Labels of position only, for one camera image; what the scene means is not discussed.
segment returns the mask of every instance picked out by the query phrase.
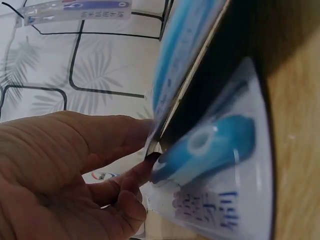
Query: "transparent plastic packaging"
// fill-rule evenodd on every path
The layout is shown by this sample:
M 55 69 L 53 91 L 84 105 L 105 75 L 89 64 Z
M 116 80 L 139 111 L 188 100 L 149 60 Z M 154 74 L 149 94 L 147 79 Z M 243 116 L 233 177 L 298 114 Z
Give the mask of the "transparent plastic packaging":
M 268 240 L 273 171 L 266 107 L 250 58 L 199 123 L 157 161 L 148 207 L 215 240 Z

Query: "label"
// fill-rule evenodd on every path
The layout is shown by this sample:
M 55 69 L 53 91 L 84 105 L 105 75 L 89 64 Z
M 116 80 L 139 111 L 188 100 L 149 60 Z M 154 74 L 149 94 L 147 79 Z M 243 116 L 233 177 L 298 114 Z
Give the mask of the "label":
M 18 11 L 24 16 L 24 25 L 31 26 L 69 20 L 127 20 L 131 9 L 132 0 L 60 0 L 27 6 Z
M 91 177 L 95 180 L 99 180 L 99 181 L 104 181 L 106 179 L 110 179 L 110 178 L 113 178 L 113 177 L 116 177 L 118 176 L 118 174 L 114 174 L 114 173 L 108 173 L 108 172 L 96 172 L 96 171 L 93 171 L 91 173 Z
M 86 184 L 97 184 L 97 183 L 103 182 L 105 180 L 114 178 L 118 175 L 119 174 L 109 173 L 109 172 L 105 172 L 103 170 L 102 171 L 96 170 L 96 171 L 88 172 L 88 173 L 82 175 L 82 177 L 83 177 Z

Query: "wooden surface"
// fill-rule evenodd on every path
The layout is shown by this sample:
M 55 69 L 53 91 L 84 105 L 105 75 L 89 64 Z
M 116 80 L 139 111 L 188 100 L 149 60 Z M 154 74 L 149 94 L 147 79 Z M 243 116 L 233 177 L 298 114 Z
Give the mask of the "wooden surface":
M 275 143 L 274 239 L 319 240 L 320 0 L 261 0 L 253 23 L 250 44 L 267 79 Z M 156 218 L 166 222 L 149 221 Z M 163 239 L 204 239 L 171 223 L 162 232 Z

